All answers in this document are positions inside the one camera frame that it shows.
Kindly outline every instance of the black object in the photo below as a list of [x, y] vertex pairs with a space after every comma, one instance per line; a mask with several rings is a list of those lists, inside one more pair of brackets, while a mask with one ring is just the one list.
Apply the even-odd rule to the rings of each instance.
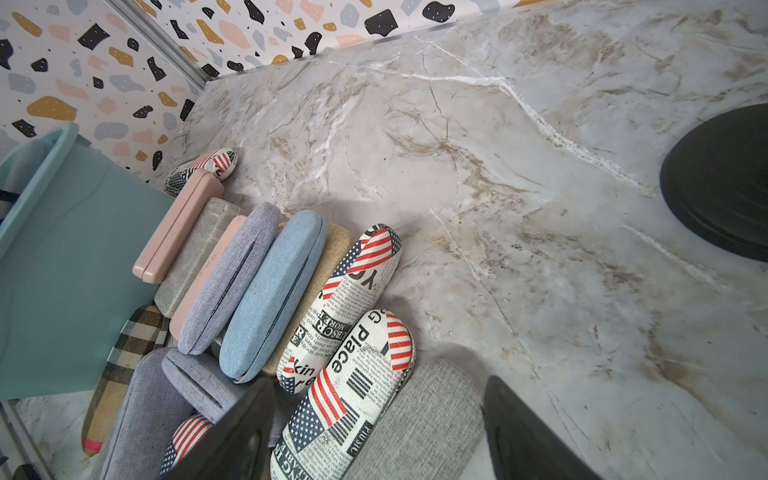
[[8, 202], [9, 204], [15, 204], [16, 200], [20, 197], [19, 194], [9, 192], [6, 190], [0, 190], [0, 202]]
[[259, 378], [165, 479], [260, 480], [270, 461], [274, 413], [272, 381]]
[[768, 262], [768, 104], [694, 128], [667, 155], [660, 182], [672, 213], [696, 235]]
[[40, 475], [35, 471], [35, 468], [28, 463], [19, 465], [15, 472], [13, 472], [12, 480], [40, 480]]
[[497, 376], [483, 418], [497, 480], [600, 480]]

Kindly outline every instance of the american flag print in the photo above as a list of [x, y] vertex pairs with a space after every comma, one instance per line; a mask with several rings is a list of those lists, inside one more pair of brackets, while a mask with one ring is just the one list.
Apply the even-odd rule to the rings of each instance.
[[210, 161], [213, 162], [213, 165], [216, 165], [220, 171], [219, 174], [211, 172], [212, 174], [216, 175], [216, 178], [218, 178], [223, 172], [227, 171], [227, 168], [230, 167], [232, 160], [235, 158], [237, 158], [237, 155], [234, 151], [228, 148], [221, 148], [219, 150], [200, 155], [198, 158], [192, 160], [188, 164], [187, 169], [194, 170], [195, 168], [205, 168]]
[[187, 180], [198, 168], [204, 168], [211, 172], [217, 179], [224, 180], [229, 177], [237, 165], [237, 154], [230, 148], [220, 148], [200, 155], [192, 161], [174, 168], [165, 179], [165, 190], [176, 197]]
[[184, 420], [168, 443], [160, 475], [163, 476], [170, 472], [213, 426], [213, 423], [199, 413]]
[[279, 375], [277, 376], [280, 380], [280, 386], [283, 387], [283, 390], [286, 392], [293, 392], [294, 388], [296, 387], [296, 369], [294, 366], [296, 365], [296, 357], [292, 356], [288, 360], [288, 363], [283, 367], [281, 371], [279, 371]]
[[399, 371], [408, 368], [413, 354], [413, 341], [408, 329], [402, 321], [391, 312], [386, 314], [387, 333], [389, 334], [389, 349], [386, 355], [392, 363], [392, 370]]
[[296, 451], [304, 450], [307, 445], [325, 431], [326, 429], [320, 422], [315, 408], [310, 403], [309, 396], [304, 397], [299, 408], [296, 409], [288, 422], [288, 432]]
[[323, 287], [323, 300], [336, 292], [347, 273], [358, 273], [381, 265], [400, 251], [400, 238], [384, 223], [369, 228], [346, 254]]
[[328, 377], [328, 369], [317, 376], [308, 395], [312, 407], [319, 413], [323, 427], [329, 429], [346, 414], [346, 406]]

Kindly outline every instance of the gray linen eyeglass case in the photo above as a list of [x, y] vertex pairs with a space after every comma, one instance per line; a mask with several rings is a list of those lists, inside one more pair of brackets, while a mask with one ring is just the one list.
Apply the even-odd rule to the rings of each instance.
[[280, 209], [256, 207], [224, 251], [181, 330], [178, 349], [200, 355], [232, 318], [277, 235]]
[[168, 381], [202, 416], [218, 423], [245, 395], [248, 386], [237, 385], [219, 369], [210, 355], [184, 355], [172, 349], [163, 360]]
[[452, 480], [485, 433], [482, 394], [459, 367], [437, 359], [414, 369], [343, 480]]
[[302, 210], [277, 236], [221, 344], [219, 366], [230, 378], [249, 382], [272, 356], [315, 271], [327, 234], [319, 214]]

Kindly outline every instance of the metal frame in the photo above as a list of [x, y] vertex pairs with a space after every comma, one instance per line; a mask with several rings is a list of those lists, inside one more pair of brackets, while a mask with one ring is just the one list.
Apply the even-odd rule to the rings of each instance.
[[27, 427], [16, 412], [17, 401], [0, 402], [0, 457], [8, 457], [0, 465], [0, 475], [10, 480], [20, 465], [31, 464], [41, 480], [54, 480]]
[[211, 78], [202, 68], [194, 64], [187, 55], [181, 51], [179, 45], [157, 25], [154, 18], [149, 16], [134, 0], [104, 0], [115, 13], [150, 45], [163, 56], [165, 61], [173, 65], [190, 83], [200, 90], [205, 87], [205, 82]]

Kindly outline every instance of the marble countertop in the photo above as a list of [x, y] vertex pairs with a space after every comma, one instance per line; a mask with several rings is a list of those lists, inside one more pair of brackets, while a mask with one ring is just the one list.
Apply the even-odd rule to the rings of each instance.
[[227, 200], [392, 226], [379, 304], [419, 358], [501, 376], [605, 478], [765, 478], [768, 266], [686, 230], [658, 172], [768, 101], [767, 52], [764, 0], [502, 11], [211, 82], [151, 183], [233, 146]]

